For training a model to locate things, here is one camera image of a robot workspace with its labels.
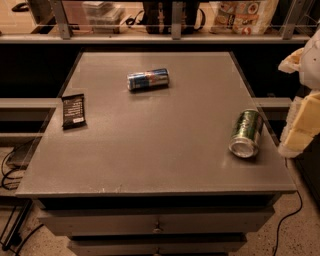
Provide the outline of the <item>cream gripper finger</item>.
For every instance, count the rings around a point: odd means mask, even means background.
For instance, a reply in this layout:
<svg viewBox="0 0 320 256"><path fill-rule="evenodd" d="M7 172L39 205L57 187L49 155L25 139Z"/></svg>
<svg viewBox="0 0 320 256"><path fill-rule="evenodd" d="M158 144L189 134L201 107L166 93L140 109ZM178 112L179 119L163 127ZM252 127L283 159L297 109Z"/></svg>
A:
<svg viewBox="0 0 320 256"><path fill-rule="evenodd" d="M303 48L299 48L290 55L288 55L278 66L278 69L285 73L293 73L301 71L301 59L303 55Z"/></svg>
<svg viewBox="0 0 320 256"><path fill-rule="evenodd" d="M320 92L296 96L290 105L278 152L286 158L301 154L320 133Z"/></svg>

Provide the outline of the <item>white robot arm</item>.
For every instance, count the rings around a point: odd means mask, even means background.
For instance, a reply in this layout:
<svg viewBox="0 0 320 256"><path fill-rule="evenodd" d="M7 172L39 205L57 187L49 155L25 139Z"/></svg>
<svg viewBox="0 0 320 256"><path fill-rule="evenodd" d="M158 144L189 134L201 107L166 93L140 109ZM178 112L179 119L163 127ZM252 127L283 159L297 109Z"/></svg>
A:
<svg viewBox="0 0 320 256"><path fill-rule="evenodd" d="M311 92L292 101L278 152L286 158L301 154L320 134L320 31L303 48L287 56L278 66L282 72L299 73L299 81Z"/></svg>

